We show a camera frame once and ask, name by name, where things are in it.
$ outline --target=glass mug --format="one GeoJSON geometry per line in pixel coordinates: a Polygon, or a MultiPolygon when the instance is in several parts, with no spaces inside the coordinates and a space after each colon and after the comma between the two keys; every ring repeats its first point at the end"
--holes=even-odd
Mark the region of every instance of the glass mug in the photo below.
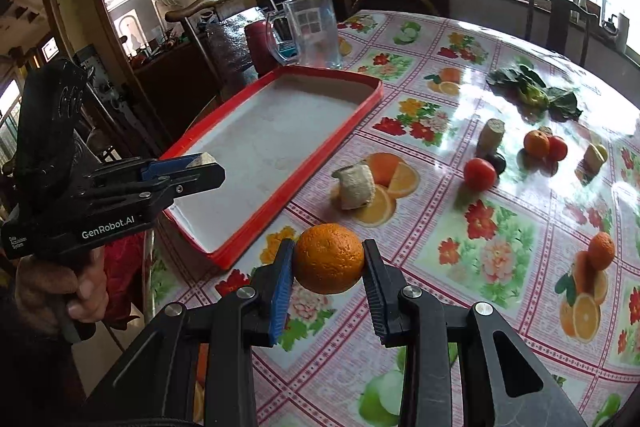
{"type": "Polygon", "coordinates": [[[338,48],[338,26],[332,0],[287,0],[284,10],[267,14],[267,45],[271,55],[281,64],[298,64],[312,68],[337,69],[341,65],[338,48]],[[289,28],[278,20],[286,20],[289,28]],[[285,57],[276,42],[294,44],[298,54],[285,57]]]}

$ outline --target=metal screw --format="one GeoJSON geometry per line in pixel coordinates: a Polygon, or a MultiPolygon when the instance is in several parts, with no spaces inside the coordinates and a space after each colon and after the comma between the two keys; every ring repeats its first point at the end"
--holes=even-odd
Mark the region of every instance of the metal screw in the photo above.
{"type": "Polygon", "coordinates": [[[418,286],[405,286],[402,288],[402,294],[405,297],[409,297],[410,299],[417,299],[420,295],[422,295],[422,290],[418,288],[418,286]]]}
{"type": "Polygon", "coordinates": [[[241,299],[251,299],[255,297],[255,290],[251,286],[242,286],[236,290],[236,295],[241,299]]]}
{"type": "Polygon", "coordinates": [[[172,302],[171,304],[167,304],[164,308],[164,313],[169,315],[170,317],[177,317],[182,313],[182,305],[177,302],[172,302]]]}
{"type": "Polygon", "coordinates": [[[476,311],[481,315],[491,315],[494,312],[494,307],[488,302],[476,303],[476,311]]]}

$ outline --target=windowsill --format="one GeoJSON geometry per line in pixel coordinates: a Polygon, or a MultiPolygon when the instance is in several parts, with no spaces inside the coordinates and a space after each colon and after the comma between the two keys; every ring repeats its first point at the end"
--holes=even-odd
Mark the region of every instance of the windowsill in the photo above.
{"type": "MultiPolygon", "coordinates": [[[[505,1],[512,2],[512,3],[518,3],[520,6],[525,6],[525,7],[529,5],[528,1],[526,1],[526,0],[505,0],[505,1]]],[[[545,14],[549,14],[550,13],[549,10],[547,10],[547,9],[545,9],[543,7],[537,6],[537,5],[534,6],[534,9],[536,11],[540,12],[540,13],[545,13],[545,14]]],[[[582,26],[580,26],[579,24],[576,24],[574,22],[569,22],[569,24],[571,25],[572,28],[584,33],[584,28],[582,26]]],[[[611,40],[609,40],[606,37],[604,37],[603,35],[601,35],[601,33],[600,33],[601,31],[602,31],[602,28],[600,26],[598,26],[597,30],[592,30],[591,31],[591,35],[590,36],[593,39],[596,39],[600,44],[602,44],[604,47],[608,48],[610,51],[612,51],[612,52],[618,54],[620,57],[628,60],[634,67],[636,67],[636,68],[638,68],[638,70],[640,70],[640,62],[634,60],[634,58],[632,58],[630,55],[624,54],[624,53],[618,51],[618,49],[616,48],[615,44],[611,40]]],[[[631,51],[631,53],[633,53],[635,55],[635,57],[638,58],[638,60],[640,60],[640,55],[639,54],[637,54],[633,50],[630,50],[630,51],[631,51]]]]}

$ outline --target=tray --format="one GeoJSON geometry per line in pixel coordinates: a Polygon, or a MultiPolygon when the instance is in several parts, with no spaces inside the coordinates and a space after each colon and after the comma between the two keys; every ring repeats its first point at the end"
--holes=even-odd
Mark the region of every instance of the tray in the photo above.
{"type": "Polygon", "coordinates": [[[208,152],[226,172],[222,187],[180,198],[166,215],[197,250],[230,268],[382,95],[382,82],[363,74],[271,71],[162,156],[208,152]]]}

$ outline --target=tablecloth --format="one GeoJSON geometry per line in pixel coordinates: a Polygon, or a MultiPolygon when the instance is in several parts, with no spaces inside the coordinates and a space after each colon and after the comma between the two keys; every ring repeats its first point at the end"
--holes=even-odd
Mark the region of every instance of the tablecloth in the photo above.
{"type": "MultiPolygon", "coordinates": [[[[216,273],[161,219],[146,260],[147,315],[173,300],[188,307],[215,302],[248,283],[255,267],[270,263],[282,238],[338,222],[362,239],[374,238],[409,283],[443,302],[493,303],[588,425],[610,396],[624,403],[640,381],[639,111],[561,55],[488,28],[367,10],[338,28],[343,67],[382,79],[383,102],[231,271],[216,273]],[[539,118],[494,93],[487,73],[514,64],[573,89],[584,110],[580,119],[539,118]],[[462,169],[489,118],[506,122],[499,152],[507,170],[491,190],[465,200],[457,197],[462,169]],[[524,135],[541,125],[568,144],[557,172],[531,165],[521,151],[524,135]],[[608,152],[595,177],[582,161],[590,142],[608,152]],[[356,219],[332,205],[336,181],[330,174],[371,155],[388,171],[386,196],[375,216],[356,219]],[[407,166],[404,182],[391,184],[398,164],[407,166]],[[578,340],[566,315],[567,297],[556,293],[556,283],[572,273],[576,254],[599,231],[612,237],[616,257],[599,283],[597,314],[585,317],[593,321],[593,338],[578,340]]],[[[370,425],[360,415],[360,396],[372,379],[397,367],[398,350],[382,347],[373,333],[361,283],[333,296],[295,283],[278,345],[254,349],[258,421],[370,425]]],[[[462,425],[457,361],[452,384],[454,425],[462,425]]]]}

